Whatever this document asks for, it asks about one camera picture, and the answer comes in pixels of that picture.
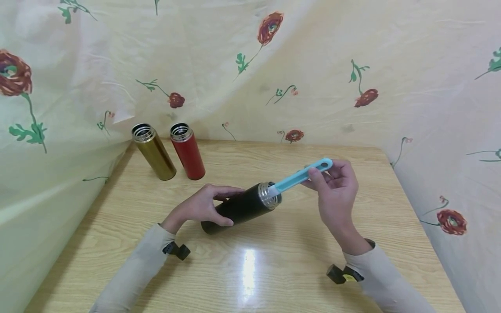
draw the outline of thermos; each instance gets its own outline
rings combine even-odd
[[[191,180],[202,178],[205,175],[202,156],[200,156],[195,134],[188,124],[174,124],[170,128],[170,140],[181,160],[186,176]]]
[[[263,214],[273,211],[281,202],[282,195],[271,196],[268,187],[274,185],[272,182],[259,183],[243,193],[228,199],[216,207],[216,211],[233,221],[233,225],[247,222]],[[219,226],[216,223],[202,222],[202,229],[209,235],[219,233],[226,226]]]
[[[169,180],[176,175],[176,168],[151,125],[141,123],[134,126],[132,138],[160,180]]]

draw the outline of floral fabric backdrop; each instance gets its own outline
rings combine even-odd
[[[22,311],[138,122],[376,146],[468,312],[495,312],[501,4],[18,0],[0,13],[0,303]]]

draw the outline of table surface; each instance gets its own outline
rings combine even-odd
[[[160,181],[134,146],[90,208],[26,312],[87,312],[142,238],[206,183],[249,188],[279,181],[323,158],[352,162],[360,190],[353,218],[437,312],[464,312],[383,152],[375,148],[199,141],[207,174],[190,181],[178,169]],[[141,295],[135,312],[378,312],[355,282],[326,276],[342,252],[317,210],[312,190],[296,186],[274,212],[218,235],[187,222],[176,242],[191,254],[171,256]]]

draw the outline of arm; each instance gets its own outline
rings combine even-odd
[[[359,273],[364,294],[371,297],[384,313],[435,313],[425,298],[405,280],[384,251],[374,248],[354,226],[335,239],[341,245],[346,266]]]
[[[233,221],[219,215],[213,200],[225,201],[243,189],[205,185],[175,207],[161,224],[151,227],[92,306],[90,313],[129,312],[137,299],[158,274],[167,254],[162,250],[174,241],[187,220],[212,221],[220,226],[233,226]]]
[[[320,217],[343,250],[346,266],[364,278],[359,282],[363,292],[384,313],[435,313],[400,275],[383,250],[358,233],[351,218],[358,192],[355,172],[346,160],[333,162],[326,173],[310,169],[310,180],[303,184],[318,192]]]
[[[92,306],[90,313],[129,312],[167,260],[162,249],[175,234],[153,225]]]

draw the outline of hand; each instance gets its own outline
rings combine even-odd
[[[358,192],[357,177],[349,161],[332,162],[333,166],[324,173],[310,168],[310,179],[303,185],[318,192],[320,217],[342,250],[347,254],[362,255],[372,247],[357,232],[351,218]]]
[[[217,213],[214,200],[226,201],[242,192],[244,190],[241,188],[207,184],[175,207],[160,226],[173,234],[177,233],[187,220],[211,221],[219,226],[233,226],[231,219]]]
[[[332,160],[324,173],[310,168],[309,180],[303,185],[318,192],[318,209],[329,229],[352,225],[351,212],[358,192],[358,181],[349,161]]]

